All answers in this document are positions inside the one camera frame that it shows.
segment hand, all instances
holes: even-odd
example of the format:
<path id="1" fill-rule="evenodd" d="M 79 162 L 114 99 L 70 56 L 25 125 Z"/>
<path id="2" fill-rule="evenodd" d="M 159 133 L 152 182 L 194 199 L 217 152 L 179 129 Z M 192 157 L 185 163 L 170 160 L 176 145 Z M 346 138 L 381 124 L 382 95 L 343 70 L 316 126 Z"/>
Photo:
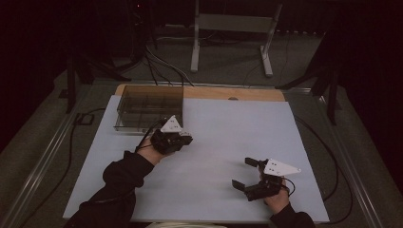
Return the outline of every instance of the hand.
<path id="1" fill-rule="evenodd" d="M 154 164 L 158 164 L 163 158 L 171 155 L 163 155 L 160 152 L 158 152 L 154 146 L 151 145 L 151 140 L 149 138 L 145 139 L 144 142 L 140 145 L 140 149 L 137 151 L 137 153 L 141 156 L 143 156 L 145 159 L 147 159 L 149 162 Z"/>
<path id="2" fill-rule="evenodd" d="M 282 180 L 282 185 L 285 186 L 285 179 Z M 264 201 L 270 207 L 274 215 L 290 203 L 288 199 L 288 191 L 284 188 L 281 188 L 277 195 L 265 198 Z"/>

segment white board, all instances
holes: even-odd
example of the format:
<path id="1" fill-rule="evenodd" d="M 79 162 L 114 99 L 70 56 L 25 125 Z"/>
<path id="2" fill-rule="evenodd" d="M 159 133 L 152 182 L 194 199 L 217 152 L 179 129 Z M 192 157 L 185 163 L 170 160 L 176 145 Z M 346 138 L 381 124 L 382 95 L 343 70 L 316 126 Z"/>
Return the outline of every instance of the white board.
<path id="1" fill-rule="evenodd" d="M 120 96 L 112 96 L 83 165 L 64 218 L 104 186 L 102 174 L 113 161 L 133 151 L 142 137 L 117 132 Z M 297 187 L 290 201 L 315 222 L 329 221 L 290 106 L 285 102 L 184 99 L 183 128 L 193 142 L 165 158 L 136 190 L 136 221 L 267 222 L 262 200 L 249 202 L 232 187 L 259 181 L 245 157 L 275 159 L 301 169 L 288 176 Z"/>

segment white marker tag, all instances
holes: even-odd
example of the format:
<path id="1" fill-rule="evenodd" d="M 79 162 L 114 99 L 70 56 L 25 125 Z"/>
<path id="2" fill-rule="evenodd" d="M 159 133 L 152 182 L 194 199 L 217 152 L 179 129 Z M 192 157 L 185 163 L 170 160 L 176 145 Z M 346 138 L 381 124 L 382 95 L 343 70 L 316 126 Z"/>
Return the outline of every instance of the white marker tag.
<path id="1" fill-rule="evenodd" d="M 169 120 L 166 122 L 166 124 L 161 128 L 161 131 L 163 133 L 175 133 L 175 132 L 181 132 L 182 128 L 179 125 L 175 116 L 172 116 L 171 118 L 169 118 Z"/>
<path id="2" fill-rule="evenodd" d="M 273 159 L 269 159 L 269 161 L 266 164 L 266 167 L 264 168 L 265 174 L 270 174 L 277 177 L 300 172 L 301 169 L 299 168 L 295 168 L 294 166 Z"/>

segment cable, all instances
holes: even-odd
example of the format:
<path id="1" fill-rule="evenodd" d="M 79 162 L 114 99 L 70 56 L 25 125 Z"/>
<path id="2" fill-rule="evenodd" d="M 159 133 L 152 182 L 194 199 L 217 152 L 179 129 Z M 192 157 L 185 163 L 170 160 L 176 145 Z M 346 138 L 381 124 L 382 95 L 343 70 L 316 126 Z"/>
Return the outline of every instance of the cable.
<path id="1" fill-rule="evenodd" d="M 166 80 L 166 81 L 168 82 L 169 85 L 173 86 L 173 84 L 171 83 L 171 81 L 169 81 L 169 79 L 167 79 L 166 77 L 164 77 L 164 76 L 161 74 L 161 72 L 157 69 L 156 66 L 154 66 L 151 62 L 150 62 L 150 64 L 151 64 L 152 68 L 154 69 L 155 73 L 156 73 L 158 76 L 162 77 L 164 80 Z"/>
<path id="2" fill-rule="evenodd" d="M 169 68 L 173 69 L 174 71 L 176 71 L 176 72 L 181 76 L 181 78 L 185 79 L 189 84 L 191 84 L 192 86 L 194 86 L 194 85 L 192 84 L 192 82 L 190 81 L 190 79 L 187 77 L 187 74 L 184 73 L 182 70 L 180 70 L 179 68 L 177 68 L 177 67 L 175 67 L 175 66 L 173 66 L 173 65 L 171 65 L 171 64 L 169 64 L 169 63 L 167 63 L 167 62 L 166 62 L 165 60 L 163 60 L 162 58 L 160 58 L 160 57 L 158 57 L 157 55 L 153 54 L 153 53 L 151 52 L 151 50 L 150 50 L 148 47 L 146 47 L 146 51 L 147 51 L 151 56 L 153 56 L 155 59 L 158 60 L 158 61 L 153 61 L 153 60 L 150 59 L 151 61 L 153 61 L 153 62 L 155 62 L 155 63 L 157 63 L 157 64 L 160 64 L 160 65 L 162 65 L 162 66 L 169 67 Z"/>
<path id="3" fill-rule="evenodd" d="M 199 39 L 202 40 L 206 43 L 206 45 L 202 45 L 200 44 L 201 47 L 209 47 L 209 46 L 223 46 L 223 45 L 237 45 L 239 43 L 245 42 L 250 40 L 253 36 L 253 33 L 251 32 L 244 32 L 246 33 L 245 38 L 241 38 L 241 39 L 237 39 L 234 37 L 231 37 L 228 32 L 223 32 L 223 31 L 215 31 L 214 33 L 212 33 L 210 36 L 203 38 L 203 39 Z M 219 36 L 219 41 L 215 41 L 212 40 L 212 38 L 218 35 Z M 227 39 L 231 39 L 231 40 L 236 40 L 234 42 L 227 42 Z"/>
<path id="4" fill-rule="evenodd" d="M 145 139 L 146 139 L 147 136 L 151 133 L 151 131 L 152 131 L 158 124 L 160 124 L 161 121 L 162 121 L 162 120 L 159 120 L 159 121 L 155 122 L 154 124 L 152 124 L 152 125 L 150 126 L 150 128 L 148 128 L 147 132 L 145 132 L 145 134 L 144 134 L 142 140 L 140 141 L 139 145 L 136 146 L 136 149 L 134 150 L 135 153 L 136 153 L 137 151 L 139 151 L 141 148 L 144 148 L 144 147 L 145 147 L 145 146 L 141 146 L 141 145 L 144 143 Z"/>
<path id="5" fill-rule="evenodd" d="M 158 83 L 157 83 L 157 79 L 155 79 L 155 76 L 154 76 L 153 70 L 152 70 L 152 68 L 151 68 L 150 59 L 148 58 L 148 56 L 147 56 L 147 55 L 145 55 L 144 57 L 145 57 L 145 59 L 146 59 L 146 60 L 147 60 L 147 62 L 148 62 L 148 68 L 150 69 L 150 72 L 151 72 L 151 77 L 152 77 L 152 79 L 154 80 L 155 85 L 157 86 L 157 85 L 158 85 Z"/>
<path id="6" fill-rule="evenodd" d="M 152 146 L 152 145 L 154 145 L 154 144 L 148 144 L 148 145 L 140 146 L 140 147 L 138 147 L 139 149 L 138 149 L 137 151 L 139 151 L 139 150 L 141 150 L 141 149 L 143 149 L 143 148 Z"/>
<path id="7" fill-rule="evenodd" d="M 130 63 L 128 64 L 124 64 L 121 66 L 116 66 L 115 68 L 113 68 L 113 70 L 119 72 L 120 74 L 124 74 L 126 72 L 128 72 L 129 70 L 137 67 L 140 64 L 141 61 L 137 61 L 137 63 L 133 62 L 130 60 Z"/>
<path id="8" fill-rule="evenodd" d="M 284 65 L 282 66 L 281 72 L 279 73 L 279 80 L 278 80 L 279 85 L 281 85 L 282 72 L 284 71 L 288 63 L 288 45 L 290 44 L 290 36 L 291 36 L 290 33 L 291 31 L 288 32 L 287 44 L 285 45 L 285 62 Z"/>
<path id="9" fill-rule="evenodd" d="M 205 40 L 205 39 L 209 39 L 210 37 L 212 37 L 213 35 L 215 35 L 215 33 L 217 33 L 216 30 L 214 30 L 210 35 L 208 35 L 207 37 L 202 37 L 199 38 L 199 40 Z M 195 39 L 194 36 L 183 36 L 183 37 L 179 37 L 179 36 L 160 36 L 157 38 L 157 40 L 164 40 L 164 39 L 171 39 L 171 40 L 192 40 Z"/>
<path id="10" fill-rule="evenodd" d="M 331 197 L 331 196 L 334 194 L 334 192 L 336 191 L 336 189 L 337 189 L 337 187 L 338 187 L 338 179 L 339 179 L 339 177 L 338 177 L 338 172 L 341 173 L 341 176 L 342 176 L 343 179 L 346 181 L 347 188 L 349 189 L 349 193 L 350 193 L 350 206 L 349 206 L 349 210 L 348 210 L 347 214 L 346 214 L 343 218 L 341 218 L 341 219 L 339 219 L 339 220 L 330 221 L 330 222 L 323 222 L 323 223 L 321 223 L 321 224 L 333 225 L 333 224 L 340 223 L 340 222 L 342 222 L 343 220 L 345 220 L 348 216 L 350 216 L 351 213 L 352 213 L 352 211 L 353 211 L 353 204 L 354 204 L 354 201 L 353 201 L 353 191 L 352 191 L 352 188 L 351 188 L 350 184 L 348 183 L 347 178 L 346 178 L 344 172 L 342 171 L 342 169 L 340 168 L 340 166 L 338 166 L 338 163 L 337 163 L 336 157 L 335 157 L 335 155 L 334 155 L 334 152 L 333 152 L 332 149 L 329 147 L 329 145 L 327 145 L 326 142 L 324 142 L 324 141 L 318 136 L 318 134 L 316 133 L 316 131 L 315 131 L 310 125 L 308 125 L 306 122 L 304 122 L 300 117 L 298 117 L 298 116 L 296 116 L 296 115 L 294 115 L 294 116 L 295 116 L 295 118 L 296 118 L 296 120 L 297 120 L 298 122 L 300 122 L 300 123 L 303 124 L 305 127 L 307 127 L 307 128 L 315 135 L 315 137 L 322 143 L 322 145 L 325 147 L 326 151 L 327 151 L 327 152 L 329 153 L 329 155 L 331 156 L 333 162 L 335 163 L 335 167 L 336 167 L 336 184 L 335 184 L 335 187 L 333 188 L 332 192 L 331 192 L 327 197 L 325 197 L 325 198 L 323 199 L 323 201 L 325 201 L 325 200 L 327 200 L 329 197 Z"/>
<path id="11" fill-rule="evenodd" d="M 289 179 L 286 179 L 286 178 L 283 178 L 283 179 L 286 181 L 289 181 L 293 185 L 293 191 L 291 191 L 291 193 L 288 194 L 288 197 L 291 197 L 291 195 L 293 195 L 293 193 L 296 191 L 296 185 Z"/>
<path id="12" fill-rule="evenodd" d="M 303 121 L 300 117 L 298 117 L 298 116 L 296 116 L 296 115 L 294 115 L 295 116 L 295 118 L 296 118 L 296 120 L 298 121 L 298 122 L 300 122 L 302 125 L 304 125 L 308 130 L 310 130 L 311 131 L 311 133 L 313 133 L 314 135 L 315 135 L 315 137 L 317 137 L 317 139 L 320 141 L 320 143 L 322 143 L 322 145 L 325 147 L 325 149 L 326 149 L 326 152 L 328 152 L 328 154 L 331 156 L 331 158 L 332 158 L 332 160 L 333 160 L 333 162 L 334 162 L 334 164 L 335 164 L 335 170 L 336 170 L 336 184 L 335 184 L 335 186 L 333 187 L 333 190 L 332 190 L 332 192 L 327 196 L 327 197 L 325 197 L 325 198 L 323 198 L 323 201 L 326 201 L 326 200 L 328 200 L 334 193 L 335 193 L 335 191 L 336 191 L 336 189 L 338 188 L 338 181 L 339 181 L 339 175 L 338 175 L 338 162 L 337 162 L 337 159 L 336 159 L 336 157 L 335 157 L 335 155 L 334 155 L 334 153 L 333 153 L 333 151 L 332 151 L 332 149 L 326 144 L 326 142 L 324 142 L 320 137 L 319 137 L 319 135 L 316 133 L 316 131 L 310 126 L 310 125 L 308 125 L 305 121 Z"/>
<path id="13" fill-rule="evenodd" d="M 258 63 L 256 66 L 254 66 L 253 68 L 251 68 L 251 69 L 249 70 L 249 72 L 246 74 L 245 78 L 243 79 L 242 87 L 245 87 L 245 84 L 246 84 L 247 79 L 249 78 L 249 75 L 250 75 L 258 66 L 260 66 L 260 63 Z"/>
<path id="14" fill-rule="evenodd" d="M 67 168 L 65 170 L 65 173 L 63 174 L 62 178 L 60 178 L 60 180 L 57 182 L 57 184 L 53 187 L 53 189 L 49 192 L 49 194 L 38 204 L 38 206 L 35 207 L 35 209 L 33 210 L 32 213 L 29 214 L 29 216 L 27 216 L 27 218 L 21 223 L 21 225 L 19 226 L 19 228 L 24 227 L 27 222 L 35 215 L 35 213 L 48 201 L 48 199 L 54 194 L 54 192 L 56 192 L 57 188 L 60 186 L 60 184 L 65 180 L 65 177 L 67 176 L 67 173 L 71 167 L 71 162 L 72 162 L 72 142 L 73 142 L 73 134 L 74 134 L 74 130 L 77 126 L 77 124 L 79 122 L 81 122 L 83 120 L 83 118 L 93 112 L 96 111 L 101 111 L 101 110 L 106 110 L 105 108 L 97 108 L 94 109 L 92 111 L 89 111 L 85 114 L 82 114 L 80 116 L 80 113 L 77 113 L 74 122 L 73 122 L 73 127 L 71 129 L 70 132 L 70 138 L 69 138 L 69 147 L 68 147 L 68 163 L 67 163 Z"/>

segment metal stand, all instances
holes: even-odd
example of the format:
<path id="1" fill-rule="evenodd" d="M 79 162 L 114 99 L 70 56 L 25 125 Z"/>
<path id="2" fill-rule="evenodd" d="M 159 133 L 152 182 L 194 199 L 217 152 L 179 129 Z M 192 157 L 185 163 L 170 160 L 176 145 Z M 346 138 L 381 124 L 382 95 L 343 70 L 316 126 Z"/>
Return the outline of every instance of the metal stand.
<path id="1" fill-rule="evenodd" d="M 200 29 L 263 32 L 267 33 L 267 42 L 264 46 L 260 47 L 261 60 L 263 62 L 265 75 L 267 77 L 272 77 L 273 70 L 272 66 L 270 65 L 268 50 L 276 30 L 276 25 L 278 22 L 279 14 L 281 12 L 281 8 L 282 4 L 277 4 L 276 12 L 273 17 L 205 14 L 199 13 L 199 0 L 196 0 L 195 37 L 190 70 L 192 72 L 198 71 L 200 53 Z"/>

